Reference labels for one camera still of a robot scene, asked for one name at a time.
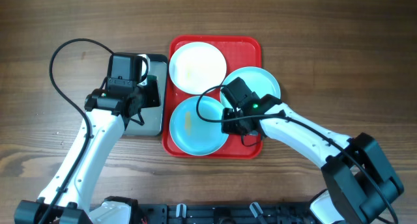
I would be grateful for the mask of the light blue plate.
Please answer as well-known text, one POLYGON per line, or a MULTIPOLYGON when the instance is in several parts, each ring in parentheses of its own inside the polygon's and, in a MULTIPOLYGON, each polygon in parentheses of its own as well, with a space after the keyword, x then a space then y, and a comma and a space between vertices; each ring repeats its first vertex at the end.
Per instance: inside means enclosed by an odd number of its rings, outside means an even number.
POLYGON ((222 132, 220 123, 207 122, 200 117, 219 120, 223 109, 219 101, 208 96, 202 99, 194 96, 182 101, 169 121, 174 144, 192 156, 206 156, 219 150, 229 135, 222 132))
POLYGON ((231 72, 223 81, 224 85, 231 86, 231 94, 225 96, 223 92, 220 93, 220 101, 226 108, 233 108, 237 101, 237 106, 242 105, 242 101, 246 101, 251 96, 251 93, 256 93, 259 98, 266 94, 281 98, 281 89, 276 78, 268 71, 255 67, 247 66, 239 68, 231 72))

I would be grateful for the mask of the light blue plate front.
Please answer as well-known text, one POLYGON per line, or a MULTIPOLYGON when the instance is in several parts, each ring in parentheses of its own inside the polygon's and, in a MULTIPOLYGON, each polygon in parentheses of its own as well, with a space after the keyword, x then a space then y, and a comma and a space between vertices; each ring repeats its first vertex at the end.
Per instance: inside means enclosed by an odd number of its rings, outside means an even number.
POLYGON ((207 122, 200 117, 219 120, 223 109, 219 101, 208 96, 202 99, 194 96, 182 101, 169 121, 174 144, 192 156, 206 156, 219 150, 229 135, 222 132, 220 123, 207 122))

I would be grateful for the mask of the green yellow sponge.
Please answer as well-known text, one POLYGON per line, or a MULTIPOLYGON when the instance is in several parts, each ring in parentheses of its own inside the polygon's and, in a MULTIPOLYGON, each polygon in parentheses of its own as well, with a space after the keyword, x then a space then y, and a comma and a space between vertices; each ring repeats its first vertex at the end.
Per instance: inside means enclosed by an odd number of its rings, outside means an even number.
POLYGON ((154 76, 154 75, 148 75, 147 76, 147 79, 150 81, 150 80, 157 80, 157 77, 156 76, 154 76))

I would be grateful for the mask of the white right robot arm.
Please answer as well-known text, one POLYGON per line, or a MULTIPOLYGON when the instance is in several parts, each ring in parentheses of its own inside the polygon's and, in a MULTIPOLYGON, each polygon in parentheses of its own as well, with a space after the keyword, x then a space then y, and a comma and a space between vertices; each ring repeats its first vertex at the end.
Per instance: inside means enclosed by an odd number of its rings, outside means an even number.
POLYGON ((225 84, 221 93, 231 105, 223 112, 223 132, 257 132, 290 146, 321 170, 326 187, 309 205, 319 223, 382 221, 385 210, 392 223, 399 221, 392 203, 404 186, 372 136, 327 130, 271 94, 258 97, 240 77, 225 84))

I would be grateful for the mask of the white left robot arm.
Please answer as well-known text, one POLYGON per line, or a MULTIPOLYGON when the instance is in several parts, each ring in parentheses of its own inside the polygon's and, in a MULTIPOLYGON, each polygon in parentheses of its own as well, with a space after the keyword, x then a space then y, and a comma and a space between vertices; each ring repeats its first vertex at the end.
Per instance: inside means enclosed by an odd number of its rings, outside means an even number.
POLYGON ((114 53, 102 86, 81 110, 79 132, 59 170, 35 201, 22 200, 15 223, 138 223, 137 201, 109 197, 91 210, 98 177, 123 135, 157 136, 163 129, 165 55, 114 53))

